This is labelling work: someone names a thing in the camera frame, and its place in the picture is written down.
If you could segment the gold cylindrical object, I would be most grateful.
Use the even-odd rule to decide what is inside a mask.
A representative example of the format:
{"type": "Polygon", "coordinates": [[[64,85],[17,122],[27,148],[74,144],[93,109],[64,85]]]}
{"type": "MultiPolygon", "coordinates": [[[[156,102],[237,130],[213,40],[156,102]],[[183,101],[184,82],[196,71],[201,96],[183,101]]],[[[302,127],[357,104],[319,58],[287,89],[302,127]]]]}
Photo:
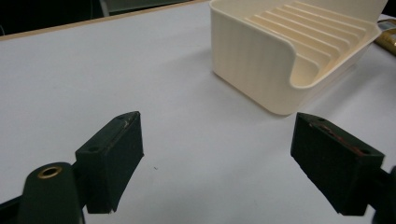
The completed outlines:
{"type": "Polygon", "coordinates": [[[385,19],[377,23],[381,30],[375,43],[396,57],[396,19],[385,19]]]}

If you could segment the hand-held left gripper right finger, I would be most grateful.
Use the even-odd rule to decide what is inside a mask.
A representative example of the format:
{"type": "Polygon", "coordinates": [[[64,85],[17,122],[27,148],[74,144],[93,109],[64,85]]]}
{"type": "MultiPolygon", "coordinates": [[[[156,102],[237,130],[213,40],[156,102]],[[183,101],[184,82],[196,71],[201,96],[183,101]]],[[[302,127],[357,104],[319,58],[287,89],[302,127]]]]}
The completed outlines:
{"type": "Polygon", "coordinates": [[[381,170],[385,155],[330,121],[297,113],[290,155],[344,216],[362,216],[368,183],[381,170]]]}

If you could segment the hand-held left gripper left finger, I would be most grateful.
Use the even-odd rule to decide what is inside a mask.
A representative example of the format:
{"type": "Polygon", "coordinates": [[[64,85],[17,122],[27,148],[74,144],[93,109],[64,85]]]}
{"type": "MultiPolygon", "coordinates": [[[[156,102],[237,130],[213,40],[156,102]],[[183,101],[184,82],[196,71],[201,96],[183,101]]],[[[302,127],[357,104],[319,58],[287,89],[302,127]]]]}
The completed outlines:
{"type": "Polygon", "coordinates": [[[90,214],[116,212],[120,198],[144,157],[140,113],[112,119],[76,151],[83,204],[90,214]]]}

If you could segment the cream plastic slotted rack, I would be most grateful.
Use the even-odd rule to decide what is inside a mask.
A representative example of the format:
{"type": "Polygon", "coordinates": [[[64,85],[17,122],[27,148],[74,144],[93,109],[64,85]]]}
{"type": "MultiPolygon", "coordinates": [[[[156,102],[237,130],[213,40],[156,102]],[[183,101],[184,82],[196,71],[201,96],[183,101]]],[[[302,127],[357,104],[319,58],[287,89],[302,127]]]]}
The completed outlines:
{"type": "Polygon", "coordinates": [[[210,0],[213,71],[289,115],[357,62],[388,0],[210,0]]]}

